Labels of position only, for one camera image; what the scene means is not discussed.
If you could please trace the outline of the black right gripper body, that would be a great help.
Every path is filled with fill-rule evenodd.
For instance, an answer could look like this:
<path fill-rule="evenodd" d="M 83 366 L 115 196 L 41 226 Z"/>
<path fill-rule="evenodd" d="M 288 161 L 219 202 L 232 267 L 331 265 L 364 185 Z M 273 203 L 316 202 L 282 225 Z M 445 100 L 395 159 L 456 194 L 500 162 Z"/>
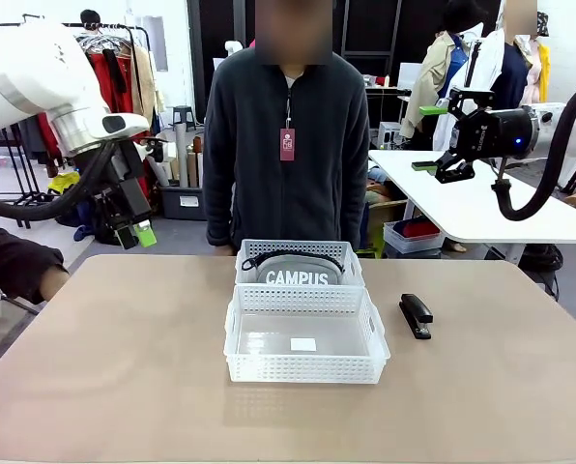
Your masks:
<path fill-rule="evenodd" d="M 538 136 L 538 117 L 528 106 L 479 108 L 457 121 L 455 153 L 463 159 L 523 159 L 533 151 Z"/>

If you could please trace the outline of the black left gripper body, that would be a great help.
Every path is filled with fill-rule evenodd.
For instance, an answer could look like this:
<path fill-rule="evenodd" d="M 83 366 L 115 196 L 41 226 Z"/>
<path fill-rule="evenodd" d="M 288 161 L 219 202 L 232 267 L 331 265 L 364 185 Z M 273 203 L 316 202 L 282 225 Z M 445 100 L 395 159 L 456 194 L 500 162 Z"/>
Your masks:
<path fill-rule="evenodd" d="M 144 177 L 143 160 L 133 141 L 109 141 L 101 147 L 106 163 L 93 187 L 107 223 L 113 230 L 132 227 L 151 216 L 151 207 L 139 180 Z"/>

